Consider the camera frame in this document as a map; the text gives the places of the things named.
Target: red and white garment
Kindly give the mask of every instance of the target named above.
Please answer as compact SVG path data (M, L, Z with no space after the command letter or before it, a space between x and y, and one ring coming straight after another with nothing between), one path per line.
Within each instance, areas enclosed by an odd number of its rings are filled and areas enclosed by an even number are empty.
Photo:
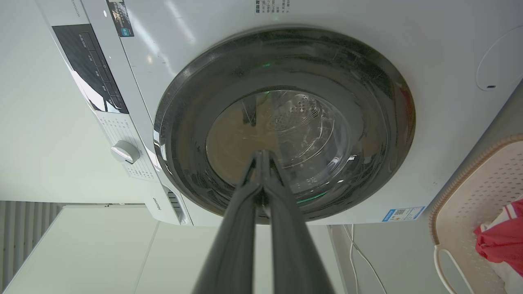
M485 257L505 282L508 294L523 292L523 199L503 208L492 222L481 224L476 251Z

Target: white washing machine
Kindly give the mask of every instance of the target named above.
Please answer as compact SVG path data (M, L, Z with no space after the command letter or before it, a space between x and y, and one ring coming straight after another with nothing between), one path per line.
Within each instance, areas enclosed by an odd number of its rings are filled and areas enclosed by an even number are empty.
M175 224L218 225L258 149L311 224L416 219L523 74L519 0L37 2L111 152Z

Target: round door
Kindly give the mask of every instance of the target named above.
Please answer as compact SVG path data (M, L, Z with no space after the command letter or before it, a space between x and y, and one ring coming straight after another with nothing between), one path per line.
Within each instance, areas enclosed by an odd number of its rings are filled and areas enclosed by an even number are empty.
M193 60L163 95L154 131L164 172L199 206L223 215L251 154L269 149L312 220L380 189L414 126L411 92L379 52L331 31L281 28Z

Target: brand logo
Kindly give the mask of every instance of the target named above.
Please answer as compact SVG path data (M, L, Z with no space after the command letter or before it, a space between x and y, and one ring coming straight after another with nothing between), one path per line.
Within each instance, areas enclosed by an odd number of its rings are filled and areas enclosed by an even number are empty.
M154 200L154 203L156 203L156 207L158 208L158 210L161 210L160 205L158 204L158 201L156 201L156 198L153 198L153 200Z
M71 3L73 3L74 11L76 11L76 15L80 17L80 13L78 12L78 8L76 8L76 3L74 3L74 0L71 0Z

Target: cabinet door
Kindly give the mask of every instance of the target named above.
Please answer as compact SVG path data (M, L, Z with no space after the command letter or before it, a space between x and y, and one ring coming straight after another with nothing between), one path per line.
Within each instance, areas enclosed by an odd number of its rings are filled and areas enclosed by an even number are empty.
M336 293L344 293L327 227L310 226L309 231ZM191 293L217 232L217 227L160 223L135 294ZM270 227L260 225L255 239L254 293L272 293L272 283Z
M143 205L66 206L5 294L132 294L157 224Z

